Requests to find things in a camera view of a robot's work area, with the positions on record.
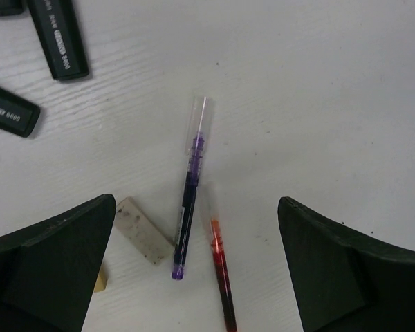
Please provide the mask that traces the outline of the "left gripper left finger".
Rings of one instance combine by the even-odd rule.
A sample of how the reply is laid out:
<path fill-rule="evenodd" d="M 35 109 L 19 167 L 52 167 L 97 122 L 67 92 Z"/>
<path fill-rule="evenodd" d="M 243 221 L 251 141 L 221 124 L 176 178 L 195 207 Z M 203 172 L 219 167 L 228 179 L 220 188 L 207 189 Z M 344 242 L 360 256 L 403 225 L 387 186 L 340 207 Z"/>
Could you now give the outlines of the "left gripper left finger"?
<path fill-rule="evenodd" d="M 0 331 L 81 331 L 116 215 L 103 194 L 0 237 Z"/>

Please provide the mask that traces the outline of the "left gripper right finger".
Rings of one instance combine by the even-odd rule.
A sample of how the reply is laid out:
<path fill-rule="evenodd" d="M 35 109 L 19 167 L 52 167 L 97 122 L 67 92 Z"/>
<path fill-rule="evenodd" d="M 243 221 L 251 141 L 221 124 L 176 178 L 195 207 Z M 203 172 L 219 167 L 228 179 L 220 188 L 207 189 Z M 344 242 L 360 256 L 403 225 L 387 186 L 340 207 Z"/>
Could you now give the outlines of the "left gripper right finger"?
<path fill-rule="evenodd" d="M 304 331 L 415 331 L 415 251 L 291 197 L 280 198 L 278 220 Z"/>

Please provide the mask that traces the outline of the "red ink pen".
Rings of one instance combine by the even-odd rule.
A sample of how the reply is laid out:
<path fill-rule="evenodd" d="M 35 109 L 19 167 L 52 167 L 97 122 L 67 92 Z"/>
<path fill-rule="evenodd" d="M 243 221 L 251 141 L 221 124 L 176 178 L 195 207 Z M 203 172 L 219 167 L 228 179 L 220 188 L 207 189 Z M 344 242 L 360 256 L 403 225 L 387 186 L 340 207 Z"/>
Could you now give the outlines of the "red ink pen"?
<path fill-rule="evenodd" d="M 221 297 L 225 328 L 227 332 L 237 332 L 237 320 L 219 223 L 219 213 L 212 188 L 209 185 L 200 186 L 199 198 L 201 221 L 212 251 L 212 259 Z"/>

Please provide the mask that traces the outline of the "green cap highlighter marker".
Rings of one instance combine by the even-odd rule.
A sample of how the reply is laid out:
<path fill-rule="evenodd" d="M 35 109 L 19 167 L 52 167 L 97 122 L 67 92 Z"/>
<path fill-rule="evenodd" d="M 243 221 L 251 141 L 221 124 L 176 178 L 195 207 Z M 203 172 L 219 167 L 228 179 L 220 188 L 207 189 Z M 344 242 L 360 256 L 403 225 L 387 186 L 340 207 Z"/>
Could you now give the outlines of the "green cap highlighter marker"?
<path fill-rule="evenodd" d="M 54 80 L 89 75 L 86 51 L 70 0 L 27 0 L 30 16 Z"/>

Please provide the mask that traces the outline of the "yellow cap highlighter marker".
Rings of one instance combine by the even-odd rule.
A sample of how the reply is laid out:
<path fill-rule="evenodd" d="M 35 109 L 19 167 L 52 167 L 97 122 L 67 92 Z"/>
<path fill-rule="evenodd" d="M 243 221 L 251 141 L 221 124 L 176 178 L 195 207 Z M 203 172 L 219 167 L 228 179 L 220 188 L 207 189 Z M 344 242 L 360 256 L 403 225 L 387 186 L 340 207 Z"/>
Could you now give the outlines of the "yellow cap highlighter marker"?
<path fill-rule="evenodd" d="M 0 0 L 0 17 L 20 15 L 24 12 L 21 0 Z"/>

